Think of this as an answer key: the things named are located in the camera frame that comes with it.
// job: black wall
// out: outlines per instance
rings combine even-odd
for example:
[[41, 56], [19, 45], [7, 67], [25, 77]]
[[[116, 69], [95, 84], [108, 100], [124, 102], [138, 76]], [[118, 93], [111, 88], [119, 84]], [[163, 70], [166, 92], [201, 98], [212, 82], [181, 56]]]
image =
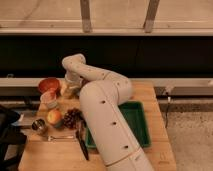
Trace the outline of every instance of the black wall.
[[213, 37], [143, 36], [1, 36], [0, 77], [63, 77], [75, 53], [129, 77], [213, 77]]

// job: small container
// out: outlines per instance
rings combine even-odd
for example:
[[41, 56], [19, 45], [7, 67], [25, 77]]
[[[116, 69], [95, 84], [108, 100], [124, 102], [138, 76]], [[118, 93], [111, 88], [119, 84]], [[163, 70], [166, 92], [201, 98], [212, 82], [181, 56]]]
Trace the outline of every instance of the small container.
[[54, 91], [47, 91], [40, 97], [41, 103], [45, 104], [48, 109], [54, 109], [57, 107], [58, 102]]
[[57, 93], [57, 91], [60, 89], [60, 82], [55, 77], [48, 77], [43, 80], [38, 85], [38, 90], [41, 93], [45, 93], [47, 91], [54, 91]]
[[47, 132], [47, 125], [43, 119], [37, 119], [33, 122], [32, 129], [36, 131], [38, 135], [43, 135]]

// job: green tray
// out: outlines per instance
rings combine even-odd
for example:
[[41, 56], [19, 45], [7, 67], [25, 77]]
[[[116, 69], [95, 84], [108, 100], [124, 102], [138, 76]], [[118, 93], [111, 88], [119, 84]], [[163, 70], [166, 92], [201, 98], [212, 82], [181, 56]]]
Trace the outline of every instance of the green tray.
[[[141, 147], [151, 145], [143, 105], [140, 102], [126, 102], [119, 106], [121, 113], [134, 133]], [[88, 148], [96, 148], [89, 129], [86, 129], [85, 143]]]

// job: apple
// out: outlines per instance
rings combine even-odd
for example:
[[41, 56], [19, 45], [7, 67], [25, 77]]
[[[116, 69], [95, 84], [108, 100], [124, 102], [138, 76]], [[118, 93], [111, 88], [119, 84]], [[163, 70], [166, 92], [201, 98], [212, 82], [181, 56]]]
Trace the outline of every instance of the apple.
[[47, 121], [54, 127], [60, 127], [62, 124], [62, 114], [58, 109], [52, 109], [47, 114]]

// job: black handle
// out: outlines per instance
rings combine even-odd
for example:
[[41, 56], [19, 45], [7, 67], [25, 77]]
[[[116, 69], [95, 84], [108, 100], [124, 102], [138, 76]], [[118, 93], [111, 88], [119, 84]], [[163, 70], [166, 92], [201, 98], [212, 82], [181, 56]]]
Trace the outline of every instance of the black handle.
[[84, 157], [86, 160], [89, 160], [89, 154], [88, 154], [88, 150], [87, 150], [87, 147], [85, 145], [85, 142], [84, 140], [81, 139], [80, 135], [79, 135], [79, 131], [76, 131], [76, 138], [78, 139], [78, 142], [80, 144], [80, 147], [81, 147], [81, 150], [84, 154]]

